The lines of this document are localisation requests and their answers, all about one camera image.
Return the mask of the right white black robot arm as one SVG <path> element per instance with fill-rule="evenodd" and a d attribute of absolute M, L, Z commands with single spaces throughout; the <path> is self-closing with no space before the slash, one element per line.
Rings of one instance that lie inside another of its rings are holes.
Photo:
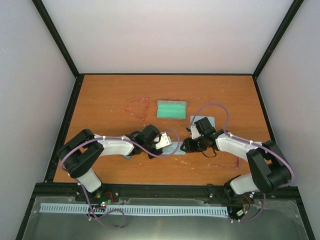
<path fill-rule="evenodd" d="M 180 149 L 185 153 L 204 153 L 212 149 L 221 151 L 248 162 L 250 173 L 236 176 L 224 184 L 224 197 L 232 202 L 249 192 L 268 194 L 290 184 L 294 172 L 278 145 L 271 140 L 249 141 L 220 129 L 216 130 L 207 117 L 193 122 L 187 130 Z"/>

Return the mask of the grey green-lined glasses case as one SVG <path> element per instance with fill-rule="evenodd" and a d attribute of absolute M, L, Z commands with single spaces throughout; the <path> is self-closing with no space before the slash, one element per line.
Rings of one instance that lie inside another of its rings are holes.
<path fill-rule="evenodd" d="M 158 100 L 156 117 L 158 119 L 185 120 L 186 109 L 186 101 Z"/>

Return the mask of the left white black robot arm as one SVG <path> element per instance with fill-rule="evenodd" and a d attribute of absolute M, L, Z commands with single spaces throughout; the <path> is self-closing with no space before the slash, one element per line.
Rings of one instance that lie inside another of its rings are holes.
<path fill-rule="evenodd" d="M 115 136 L 101 136 L 84 129 L 63 145 L 57 153 L 60 167 L 77 180 L 86 189 L 86 195 L 92 201 L 103 198 L 102 182 L 93 170 L 93 165 L 101 156 L 120 155 L 131 157 L 146 152 L 150 159 L 163 153 L 163 148 L 172 141 L 165 132 L 154 125 L 148 125 L 142 131 Z"/>

